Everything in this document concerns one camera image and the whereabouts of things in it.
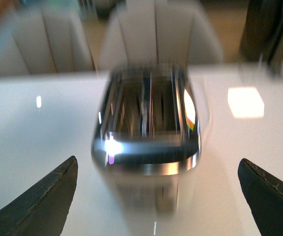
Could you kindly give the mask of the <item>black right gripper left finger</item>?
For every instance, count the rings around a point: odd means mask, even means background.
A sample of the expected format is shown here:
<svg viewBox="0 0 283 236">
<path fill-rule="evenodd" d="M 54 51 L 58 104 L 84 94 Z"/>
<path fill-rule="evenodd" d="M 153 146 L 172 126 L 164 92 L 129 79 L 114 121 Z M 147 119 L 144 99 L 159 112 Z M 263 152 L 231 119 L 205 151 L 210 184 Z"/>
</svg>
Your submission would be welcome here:
<svg viewBox="0 0 283 236">
<path fill-rule="evenodd" d="M 78 161 L 71 156 L 0 209 L 0 236 L 59 236 L 77 186 Z"/>
</svg>

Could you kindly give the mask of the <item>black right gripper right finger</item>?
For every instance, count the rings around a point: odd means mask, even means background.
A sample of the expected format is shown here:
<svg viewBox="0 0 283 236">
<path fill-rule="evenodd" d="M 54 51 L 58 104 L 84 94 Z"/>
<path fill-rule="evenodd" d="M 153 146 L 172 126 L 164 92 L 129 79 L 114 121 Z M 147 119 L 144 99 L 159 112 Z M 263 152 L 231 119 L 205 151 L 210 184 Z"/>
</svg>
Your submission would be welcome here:
<svg viewBox="0 0 283 236">
<path fill-rule="evenodd" d="M 283 181 L 243 158 L 238 166 L 242 193 L 262 236 L 283 236 Z"/>
</svg>

